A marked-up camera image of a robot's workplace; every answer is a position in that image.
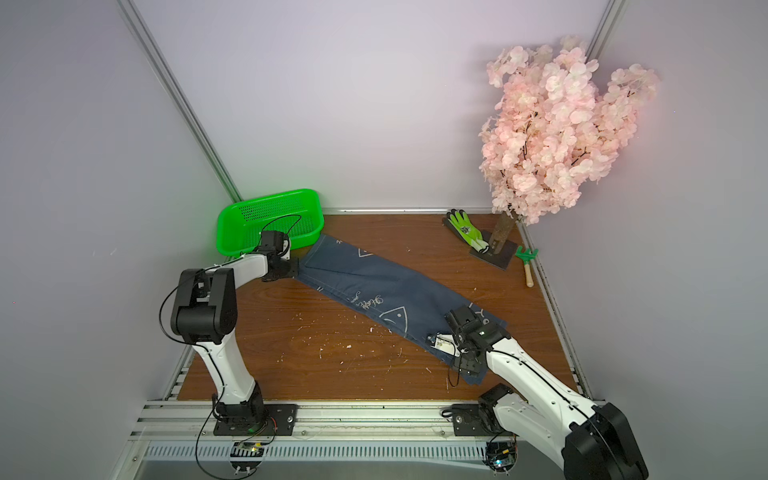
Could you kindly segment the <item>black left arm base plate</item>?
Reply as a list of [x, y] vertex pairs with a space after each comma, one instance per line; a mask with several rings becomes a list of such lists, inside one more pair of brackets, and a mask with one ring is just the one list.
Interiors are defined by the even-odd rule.
[[291, 436], [297, 419], [296, 404], [216, 406], [215, 436]]

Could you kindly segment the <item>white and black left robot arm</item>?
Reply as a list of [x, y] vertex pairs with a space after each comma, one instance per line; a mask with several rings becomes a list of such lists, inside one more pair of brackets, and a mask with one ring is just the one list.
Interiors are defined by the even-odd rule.
[[221, 265], [187, 269], [180, 275], [170, 327], [202, 358], [214, 382], [212, 414], [219, 435], [255, 433], [274, 424], [237, 345], [236, 290], [253, 280], [269, 282], [297, 273], [298, 260], [289, 254], [251, 253]]

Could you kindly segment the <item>blue printed pillowcase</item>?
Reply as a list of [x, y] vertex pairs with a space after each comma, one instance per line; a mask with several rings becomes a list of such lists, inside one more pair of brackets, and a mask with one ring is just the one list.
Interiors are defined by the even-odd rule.
[[448, 334], [445, 316], [466, 306], [492, 323], [506, 322], [425, 275], [336, 238], [321, 235], [299, 260], [296, 279], [449, 365], [453, 351], [428, 338]]

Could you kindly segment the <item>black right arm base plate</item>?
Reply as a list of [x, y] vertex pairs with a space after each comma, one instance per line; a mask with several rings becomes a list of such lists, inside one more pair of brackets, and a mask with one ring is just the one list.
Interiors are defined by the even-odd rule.
[[511, 436], [497, 419], [492, 408], [478, 403], [453, 404], [441, 411], [441, 416], [451, 422], [457, 437]]

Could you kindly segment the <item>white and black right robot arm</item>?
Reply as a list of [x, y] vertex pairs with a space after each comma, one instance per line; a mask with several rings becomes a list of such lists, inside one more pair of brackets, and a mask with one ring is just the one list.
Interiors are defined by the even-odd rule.
[[450, 353], [479, 359], [512, 390], [491, 402], [503, 432], [522, 437], [567, 479], [647, 479], [649, 470], [625, 414], [591, 400], [542, 367], [506, 331], [457, 335]]

